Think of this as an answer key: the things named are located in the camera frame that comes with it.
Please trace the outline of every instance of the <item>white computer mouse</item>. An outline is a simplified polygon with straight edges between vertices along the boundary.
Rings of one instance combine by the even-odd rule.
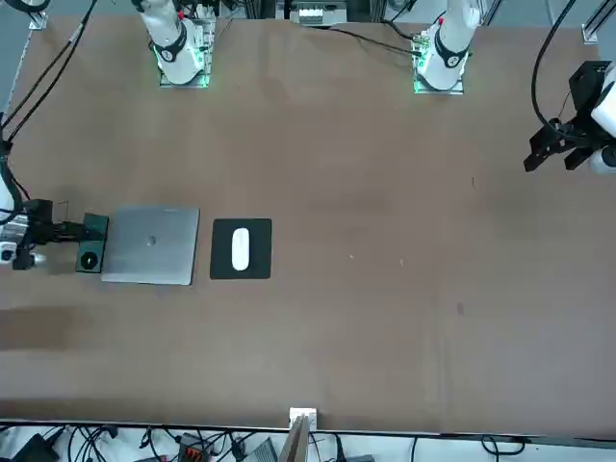
[[[246,228],[233,232],[231,241],[231,263],[235,271],[244,271],[250,263],[250,234]]]

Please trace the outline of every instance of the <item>mouse pad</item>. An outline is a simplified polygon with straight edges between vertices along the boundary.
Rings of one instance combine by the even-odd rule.
[[[236,271],[231,261],[233,232],[246,228],[250,238],[249,263]],[[219,218],[212,229],[211,279],[269,279],[271,276],[271,219]]]

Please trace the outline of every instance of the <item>power adapter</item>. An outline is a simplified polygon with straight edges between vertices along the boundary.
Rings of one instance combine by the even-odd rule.
[[[58,436],[45,440],[37,433],[19,450],[11,462],[56,462],[60,457],[53,450],[53,446]]]

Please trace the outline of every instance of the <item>silver laptop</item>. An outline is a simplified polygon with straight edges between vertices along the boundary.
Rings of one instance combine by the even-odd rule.
[[[102,280],[188,286],[199,209],[126,206],[111,217]]]

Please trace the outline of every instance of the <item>brown table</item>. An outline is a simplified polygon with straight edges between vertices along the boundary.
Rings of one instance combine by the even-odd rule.
[[[33,36],[15,100],[75,23]],[[616,183],[524,173],[545,35],[480,30],[467,94],[416,96],[406,57],[236,20],[208,90],[160,90],[139,18],[97,16],[13,171],[72,219],[200,207],[194,282],[103,284],[72,245],[3,269],[0,414],[614,436]],[[547,115],[594,54],[558,34]],[[272,218],[270,280],[210,280],[222,217]]]

